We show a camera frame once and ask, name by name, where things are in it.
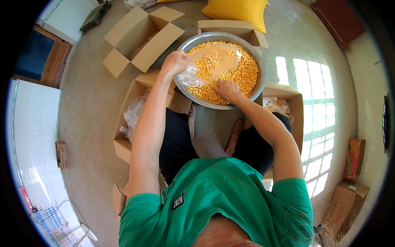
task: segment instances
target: corn kernel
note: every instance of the corn kernel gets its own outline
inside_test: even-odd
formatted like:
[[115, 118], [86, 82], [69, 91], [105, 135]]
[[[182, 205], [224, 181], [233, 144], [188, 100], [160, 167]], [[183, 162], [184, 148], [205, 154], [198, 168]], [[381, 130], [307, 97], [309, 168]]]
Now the corn kernel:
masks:
[[[240, 92], [242, 92], [245, 96], [249, 97], [252, 90], [256, 85], [256, 80], [258, 78], [258, 67], [256, 62], [252, 58], [248, 52], [246, 52], [241, 46], [236, 45], [234, 43], [226, 43], [223, 41], [214, 41], [214, 42], [206, 42], [200, 45], [197, 45], [190, 49], [187, 53], [188, 55], [193, 53], [194, 51], [204, 49], [211, 45], [222, 45], [227, 44], [238, 49], [242, 56], [240, 62], [233, 68], [228, 71], [225, 71], [221, 79], [234, 81], [239, 85]], [[229, 53], [232, 56], [236, 56], [236, 52], [233, 50], [229, 50]], [[218, 57], [202, 57], [200, 58], [197, 64], [197, 76], [207, 80], [214, 68], [218, 65], [219, 58]], [[186, 87], [187, 90], [194, 95], [195, 97], [204, 100], [206, 102], [217, 104], [217, 105], [228, 105], [230, 104], [226, 100], [222, 99], [214, 90], [213, 87], [217, 86], [217, 80], [207, 84], [200, 85], [196, 87]]]

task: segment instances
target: bare foot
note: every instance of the bare foot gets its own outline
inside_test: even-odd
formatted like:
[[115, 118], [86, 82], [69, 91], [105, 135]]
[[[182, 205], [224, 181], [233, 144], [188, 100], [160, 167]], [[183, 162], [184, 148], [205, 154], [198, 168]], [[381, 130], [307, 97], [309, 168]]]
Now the bare foot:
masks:
[[188, 112], [188, 126], [189, 133], [191, 135], [191, 140], [195, 138], [195, 117], [196, 117], [196, 107], [194, 104], [191, 104], [191, 109]]
[[232, 156], [232, 154], [235, 152], [235, 146], [237, 140], [239, 139], [240, 132], [244, 130], [244, 124], [245, 124], [244, 119], [239, 119], [235, 122], [235, 125], [233, 126], [232, 136], [230, 137], [229, 145], [226, 148], [226, 154], [229, 157]]

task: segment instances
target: shirt logo patch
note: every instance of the shirt logo patch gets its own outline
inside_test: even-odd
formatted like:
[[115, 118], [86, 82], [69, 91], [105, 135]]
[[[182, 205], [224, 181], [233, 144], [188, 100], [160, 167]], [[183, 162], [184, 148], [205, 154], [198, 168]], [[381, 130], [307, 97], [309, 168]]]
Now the shirt logo patch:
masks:
[[184, 193], [182, 193], [179, 197], [177, 197], [174, 201], [173, 201], [173, 210], [175, 210], [176, 208], [178, 208], [179, 206], [181, 206], [182, 204], [184, 204]]

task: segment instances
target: metal basin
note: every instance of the metal basin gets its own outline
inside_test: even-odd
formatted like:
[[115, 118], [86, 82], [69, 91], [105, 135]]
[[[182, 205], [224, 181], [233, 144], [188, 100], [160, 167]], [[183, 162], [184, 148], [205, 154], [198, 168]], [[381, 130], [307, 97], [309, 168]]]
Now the metal basin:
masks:
[[[266, 83], [266, 69], [265, 65], [263, 64], [262, 57], [259, 55], [258, 51], [255, 50], [255, 48], [250, 45], [247, 41], [243, 40], [240, 37], [237, 37], [233, 34], [225, 33], [225, 32], [205, 32], [202, 34], [198, 34], [193, 36], [192, 38], [188, 39], [185, 41], [179, 48], [178, 50], [183, 50], [185, 53], [187, 53], [190, 49], [193, 47], [209, 42], [209, 41], [224, 41], [224, 42], [230, 42], [230, 43], [235, 43], [239, 46], [241, 46], [244, 50], [246, 50], [255, 60], [257, 67], [258, 67], [258, 77], [256, 80], [256, 85], [254, 89], [252, 90], [249, 99], [252, 101], [255, 100], [262, 92], [263, 88], [265, 87]], [[230, 110], [230, 109], [236, 109], [237, 106], [235, 105], [216, 105], [212, 104], [209, 102], [206, 102], [204, 100], [198, 99], [194, 95], [192, 95], [182, 84], [180, 80], [177, 78], [174, 78], [174, 81], [177, 85], [177, 87], [180, 89], [180, 91], [188, 97], [190, 100], [198, 103], [199, 105], [208, 107], [208, 108], [213, 108], [213, 109], [219, 109], [219, 110]]]

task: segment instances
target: yellow sack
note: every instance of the yellow sack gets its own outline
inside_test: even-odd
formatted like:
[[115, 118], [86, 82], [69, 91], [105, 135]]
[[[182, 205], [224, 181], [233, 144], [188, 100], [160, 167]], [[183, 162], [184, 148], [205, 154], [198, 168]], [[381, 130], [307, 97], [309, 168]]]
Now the yellow sack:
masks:
[[157, 0], [158, 3], [179, 2], [185, 0]]
[[249, 21], [255, 30], [265, 34], [263, 11], [266, 3], [267, 0], [209, 0], [201, 11], [212, 19]]

